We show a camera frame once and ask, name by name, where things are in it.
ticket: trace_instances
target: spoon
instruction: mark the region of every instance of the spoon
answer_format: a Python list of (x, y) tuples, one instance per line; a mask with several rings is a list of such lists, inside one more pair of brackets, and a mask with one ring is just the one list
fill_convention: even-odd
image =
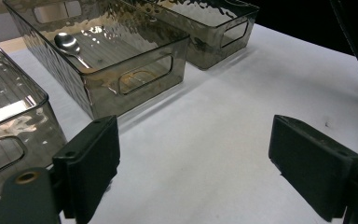
[(76, 57), (86, 68), (91, 68), (84, 60), (78, 55), (80, 46), (77, 40), (67, 33), (59, 33), (54, 37), (54, 42), (58, 49), (63, 53)]

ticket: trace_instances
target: textured plastic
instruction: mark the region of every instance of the textured plastic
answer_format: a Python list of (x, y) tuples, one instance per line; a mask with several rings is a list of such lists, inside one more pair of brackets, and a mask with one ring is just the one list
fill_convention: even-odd
[(9, 176), (49, 166), (65, 144), (48, 95), (0, 49), (0, 193)]
[(205, 70), (246, 47), (258, 7), (240, 0), (127, 0), (190, 34), (187, 60)]
[[(79, 0), (78, 16), (42, 23), (36, 7), (57, 0), (4, 0), (28, 49), (90, 115), (121, 115), (184, 79), (188, 34), (120, 0)], [(60, 52), (73, 35), (80, 56)]]
[(298, 119), (275, 116), (268, 155), (319, 216), (343, 216), (358, 154)]

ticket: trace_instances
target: clear plastic bin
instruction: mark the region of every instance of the clear plastic bin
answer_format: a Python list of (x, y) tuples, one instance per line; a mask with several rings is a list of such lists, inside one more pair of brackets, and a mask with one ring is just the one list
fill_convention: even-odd
[(65, 144), (48, 95), (0, 49), (0, 193), (9, 176), (49, 166)]
[(187, 60), (206, 70), (246, 47), (259, 10), (240, 0), (127, 0), (190, 34)]
[[(28, 49), (92, 119), (122, 115), (183, 81), (188, 34), (128, 3), (4, 3)], [(59, 33), (77, 39), (79, 55), (91, 68), (59, 51)]]

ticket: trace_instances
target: white tabletop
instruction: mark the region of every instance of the white tabletop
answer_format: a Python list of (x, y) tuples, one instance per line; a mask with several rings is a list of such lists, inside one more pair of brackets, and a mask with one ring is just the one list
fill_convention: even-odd
[[(27, 49), (9, 55), (68, 139), (90, 122)], [(118, 119), (121, 164), (91, 223), (325, 223), (269, 160), (276, 114), (358, 152), (358, 62), (255, 25), (210, 70), (187, 64), (183, 83)]]

